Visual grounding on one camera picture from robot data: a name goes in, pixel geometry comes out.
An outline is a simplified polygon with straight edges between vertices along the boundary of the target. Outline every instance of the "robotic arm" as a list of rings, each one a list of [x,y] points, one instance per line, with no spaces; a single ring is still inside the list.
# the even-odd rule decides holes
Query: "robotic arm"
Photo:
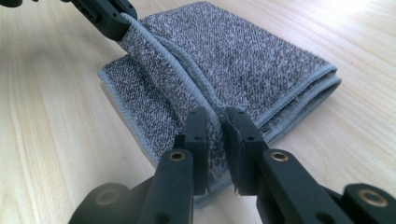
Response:
[[[262,223],[396,223],[396,200],[367,184],[340,195],[322,187],[289,152],[270,149],[245,111],[226,108],[224,149],[235,189],[257,196]],[[205,109],[189,112],[186,131],[165,152],[155,175],[133,189],[114,183],[91,191],[70,224],[191,224],[193,195],[207,188]]]
[[[72,2],[73,5],[107,38],[122,40],[128,31],[129,22],[121,13],[126,13],[137,19],[136,10],[128,0],[61,0]],[[19,7],[22,0],[0,0],[4,7]]]

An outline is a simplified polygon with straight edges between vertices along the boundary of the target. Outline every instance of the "towel fold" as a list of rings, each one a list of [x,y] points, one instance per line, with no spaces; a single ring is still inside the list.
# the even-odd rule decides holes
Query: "towel fold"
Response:
[[[100,78],[154,164],[184,132],[188,111],[206,108],[212,192],[230,183],[226,106],[245,110],[270,145],[341,83],[332,64],[209,3],[122,16],[131,23],[120,42],[128,54]]]

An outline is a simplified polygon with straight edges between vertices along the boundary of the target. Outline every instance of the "towel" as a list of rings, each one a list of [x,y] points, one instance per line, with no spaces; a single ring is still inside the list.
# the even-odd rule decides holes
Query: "towel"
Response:
[[[245,110],[271,145],[341,83],[331,63],[207,2],[140,21],[121,15],[131,23],[119,42],[127,54],[99,77],[153,164],[184,132],[188,111],[205,107],[211,194],[197,200],[231,183],[226,106]]]

